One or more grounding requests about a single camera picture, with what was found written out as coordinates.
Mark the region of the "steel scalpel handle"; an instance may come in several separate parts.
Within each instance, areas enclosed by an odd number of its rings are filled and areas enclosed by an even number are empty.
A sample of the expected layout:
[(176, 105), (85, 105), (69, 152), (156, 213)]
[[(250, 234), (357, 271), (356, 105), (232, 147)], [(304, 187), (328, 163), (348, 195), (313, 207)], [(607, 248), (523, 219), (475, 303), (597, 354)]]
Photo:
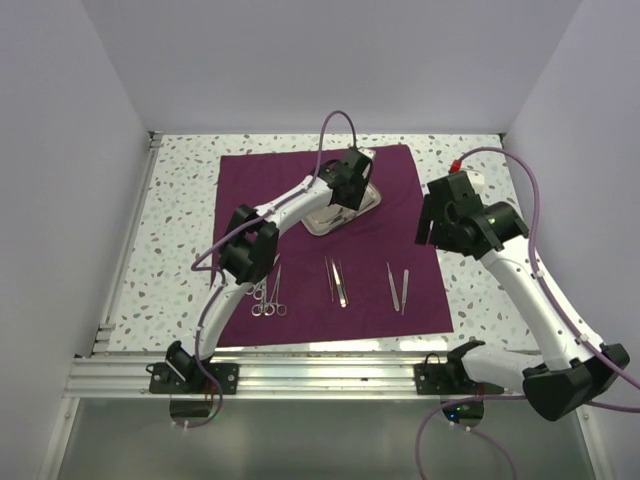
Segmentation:
[(392, 305), (393, 305), (394, 311), (400, 312), (400, 302), (399, 302), (398, 292), (397, 292), (394, 276), (393, 276), (389, 262), (386, 263), (386, 268), (387, 268), (387, 276), (388, 276)]
[(402, 292), (401, 292), (401, 315), (405, 314), (407, 298), (408, 298), (408, 286), (409, 286), (409, 269), (404, 269), (402, 279)]

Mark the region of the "steel angled ring scissors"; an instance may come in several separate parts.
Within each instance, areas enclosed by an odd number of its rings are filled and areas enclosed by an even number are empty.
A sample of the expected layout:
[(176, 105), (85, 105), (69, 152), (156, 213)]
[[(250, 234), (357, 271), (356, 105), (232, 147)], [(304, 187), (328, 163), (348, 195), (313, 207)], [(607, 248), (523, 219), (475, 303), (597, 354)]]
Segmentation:
[(252, 296), (256, 300), (261, 300), (266, 291), (267, 281), (265, 279), (252, 285), (246, 292), (247, 295)]

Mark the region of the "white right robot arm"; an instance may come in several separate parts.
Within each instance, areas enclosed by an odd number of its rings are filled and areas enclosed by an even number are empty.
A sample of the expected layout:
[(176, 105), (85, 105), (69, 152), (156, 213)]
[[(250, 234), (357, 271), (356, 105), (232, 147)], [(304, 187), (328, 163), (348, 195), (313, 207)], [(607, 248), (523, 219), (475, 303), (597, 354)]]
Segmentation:
[(416, 242), (471, 256), (504, 288), (537, 342), (537, 355), (470, 340), (444, 362), (414, 367), (416, 390), (478, 392), (491, 384), (524, 395), (544, 419), (556, 421), (603, 394), (629, 362), (621, 344), (607, 344), (577, 313), (539, 256), (530, 232), (506, 202), (486, 206), (464, 172), (431, 181)]

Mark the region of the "steel instrument tray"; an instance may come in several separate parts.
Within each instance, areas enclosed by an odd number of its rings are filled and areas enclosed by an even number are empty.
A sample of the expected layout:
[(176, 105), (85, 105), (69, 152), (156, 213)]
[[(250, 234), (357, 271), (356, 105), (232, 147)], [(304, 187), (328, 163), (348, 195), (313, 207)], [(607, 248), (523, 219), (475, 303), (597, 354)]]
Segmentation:
[(369, 184), (357, 210), (330, 205), (306, 216), (302, 224), (311, 235), (325, 236), (377, 208), (381, 201), (382, 195), (379, 189)]

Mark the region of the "steel wide tweezers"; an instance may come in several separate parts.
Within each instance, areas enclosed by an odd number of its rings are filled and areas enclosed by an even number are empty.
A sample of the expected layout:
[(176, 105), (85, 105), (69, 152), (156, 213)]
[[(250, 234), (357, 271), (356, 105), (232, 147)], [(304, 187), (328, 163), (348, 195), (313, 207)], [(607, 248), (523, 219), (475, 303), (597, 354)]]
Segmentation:
[(330, 260), (331, 269), (334, 277), (334, 284), (339, 298), (339, 304), (342, 308), (346, 308), (349, 304), (346, 285), (344, 282), (344, 276), (342, 267), (339, 263), (336, 263), (333, 259)]

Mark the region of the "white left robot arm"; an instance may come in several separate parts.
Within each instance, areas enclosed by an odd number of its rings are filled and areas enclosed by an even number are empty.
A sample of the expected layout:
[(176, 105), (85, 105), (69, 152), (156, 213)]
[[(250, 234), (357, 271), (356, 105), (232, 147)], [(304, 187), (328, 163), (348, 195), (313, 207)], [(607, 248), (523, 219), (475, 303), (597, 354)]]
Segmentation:
[(172, 379), (185, 392), (201, 390), (213, 375), (210, 358), (233, 312), (249, 287), (268, 276), (274, 266), (279, 239), (310, 214), (337, 205), (358, 210), (368, 187), (376, 153), (351, 147), (342, 158), (317, 163), (292, 189), (256, 208), (239, 206), (223, 237), (206, 252), (218, 254), (213, 282), (200, 310), (193, 338), (175, 341), (165, 363)]

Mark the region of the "steel ring-handled scissors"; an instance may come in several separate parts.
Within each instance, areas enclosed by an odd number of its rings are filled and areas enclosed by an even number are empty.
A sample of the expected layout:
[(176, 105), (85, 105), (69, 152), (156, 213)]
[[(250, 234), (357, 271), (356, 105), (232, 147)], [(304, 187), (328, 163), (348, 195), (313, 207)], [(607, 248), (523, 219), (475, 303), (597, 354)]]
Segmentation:
[(271, 313), (271, 303), (268, 301), (266, 297), (261, 297), (259, 301), (254, 304), (251, 308), (251, 314), (253, 316), (270, 316)]

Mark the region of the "aluminium front rail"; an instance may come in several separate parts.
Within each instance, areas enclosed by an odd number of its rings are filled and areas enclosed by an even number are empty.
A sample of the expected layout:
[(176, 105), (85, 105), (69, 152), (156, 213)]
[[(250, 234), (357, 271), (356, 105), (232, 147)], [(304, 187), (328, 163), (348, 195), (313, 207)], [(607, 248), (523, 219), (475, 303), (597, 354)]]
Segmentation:
[[(162, 355), (98, 355), (75, 359), (63, 388), (73, 399), (203, 400), (205, 393), (157, 392), (151, 366)], [(213, 358), (232, 370), (226, 400), (409, 400), (417, 397), (414, 367), (442, 365), (443, 351), (223, 352)]]

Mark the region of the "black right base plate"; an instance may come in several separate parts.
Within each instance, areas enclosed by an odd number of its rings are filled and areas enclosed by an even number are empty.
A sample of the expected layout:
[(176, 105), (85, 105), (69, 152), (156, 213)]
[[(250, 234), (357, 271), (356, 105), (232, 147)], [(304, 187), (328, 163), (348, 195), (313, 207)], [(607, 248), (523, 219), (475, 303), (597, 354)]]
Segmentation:
[(471, 395), (503, 394), (503, 387), (471, 380), (460, 362), (428, 354), (413, 366), (413, 379), (418, 395)]

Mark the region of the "steel forceps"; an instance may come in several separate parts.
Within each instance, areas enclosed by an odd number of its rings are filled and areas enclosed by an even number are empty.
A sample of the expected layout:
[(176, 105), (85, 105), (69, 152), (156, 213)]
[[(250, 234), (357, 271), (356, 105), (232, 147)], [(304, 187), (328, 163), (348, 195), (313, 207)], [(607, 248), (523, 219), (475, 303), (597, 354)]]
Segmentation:
[(329, 260), (328, 260), (328, 258), (326, 256), (324, 258), (324, 261), (325, 261), (325, 269), (326, 269), (326, 275), (327, 275), (329, 292), (330, 292), (330, 299), (331, 299), (331, 302), (333, 303), (335, 301), (334, 286), (333, 286), (333, 276), (332, 276), (332, 273), (331, 273)]

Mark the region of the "purple surgical cloth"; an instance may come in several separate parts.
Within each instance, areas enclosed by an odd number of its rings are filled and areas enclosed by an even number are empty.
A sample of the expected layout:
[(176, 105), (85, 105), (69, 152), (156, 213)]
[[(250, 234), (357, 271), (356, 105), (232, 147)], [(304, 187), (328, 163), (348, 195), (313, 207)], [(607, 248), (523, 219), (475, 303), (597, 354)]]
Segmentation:
[[(328, 235), (311, 235), (296, 224), (278, 242), (284, 316), (253, 316), (244, 298), (227, 323), (222, 347), (299, 344), (428, 335), (452, 331), (441, 270), (433, 247), (415, 243), (423, 194), (406, 145), (376, 150), (371, 182), (381, 204)], [(325, 256), (342, 267), (349, 304), (342, 308), (334, 284), (332, 303)], [(405, 314), (394, 311), (386, 263), (398, 292), (409, 269)]]

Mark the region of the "steel ring-handled hemostat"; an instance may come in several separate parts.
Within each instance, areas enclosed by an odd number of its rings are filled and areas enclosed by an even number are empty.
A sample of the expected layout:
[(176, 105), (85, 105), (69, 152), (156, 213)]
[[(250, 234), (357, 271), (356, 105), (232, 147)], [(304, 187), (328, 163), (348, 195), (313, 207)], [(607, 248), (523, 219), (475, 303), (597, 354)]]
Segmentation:
[(284, 316), (287, 313), (287, 306), (280, 301), (281, 275), (282, 267), (279, 266), (273, 285), (273, 291), (265, 311), (266, 316)]

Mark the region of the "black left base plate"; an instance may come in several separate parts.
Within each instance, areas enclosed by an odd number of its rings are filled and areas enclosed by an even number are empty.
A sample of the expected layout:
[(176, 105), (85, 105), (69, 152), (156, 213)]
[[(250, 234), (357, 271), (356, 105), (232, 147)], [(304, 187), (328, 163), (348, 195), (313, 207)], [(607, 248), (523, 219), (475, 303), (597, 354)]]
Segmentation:
[(240, 366), (235, 363), (216, 362), (204, 365), (208, 374), (219, 384), (216, 387), (210, 379), (195, 367), (195, 372), (183, 380), (165, 362), (149, 364), (145, 370), (151, 375), (148, 391), (151, 394), (205, 394), (221, 391), (223, 395), (237, 392)]

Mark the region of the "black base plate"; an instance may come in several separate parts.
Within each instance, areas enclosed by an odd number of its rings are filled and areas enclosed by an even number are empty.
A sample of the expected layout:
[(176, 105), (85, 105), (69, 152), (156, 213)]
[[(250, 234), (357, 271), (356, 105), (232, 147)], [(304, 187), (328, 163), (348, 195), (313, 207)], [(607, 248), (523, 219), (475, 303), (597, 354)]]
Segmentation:
[(503, 387), (471, 380), (460, 362), (428, 354), (413, 366), (413, 379), (418, 395), (471, 395), (503, 394)]
[(221, 391), (223, 395), (237, 392), (240, 366), (235, 363), (216, 362), (204, 365), (208, 374), (219, 384), (216, 387), (210, 379), (195, 367), (195, 372), (183, 380), (165, 362), (149, 364), (145, 370), (151, 375), (148, 391), (151, 394), (205, 394)]

